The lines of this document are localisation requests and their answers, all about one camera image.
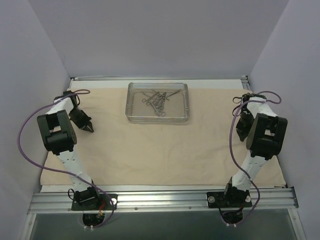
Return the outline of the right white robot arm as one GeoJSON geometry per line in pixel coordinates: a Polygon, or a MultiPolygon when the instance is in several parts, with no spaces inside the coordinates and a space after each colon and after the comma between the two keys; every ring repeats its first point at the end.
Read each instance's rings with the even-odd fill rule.
{"type": "Polygon", "coordinates": [[[234,109],[229,150],[238,172],[230,178],[222,193],[223,203],[227,206],[246,201],[261,168],[282,150],[288,120],[274,113],[268,105],[270,102],[262,93],[249,92],[242,95],[240,105],[234,109]],[[233,129],[247,149],[242,165],[237,163],[233,153],[233,129]]]}

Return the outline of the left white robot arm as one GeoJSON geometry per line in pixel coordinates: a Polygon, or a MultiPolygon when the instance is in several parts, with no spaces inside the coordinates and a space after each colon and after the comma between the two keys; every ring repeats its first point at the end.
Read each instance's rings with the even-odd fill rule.
{"type": "Polygon", "coordinates": [[[72,180],[73,202],[95,210],[100,206],[101,197],[78,158],[77,136],[72,124],[89,133],[94,129],[92,118],[79,108],[79,101],[75,92],[65,91],[54,99],[52,108],[36,120],[45,149],[62,162],[72,180]]]}

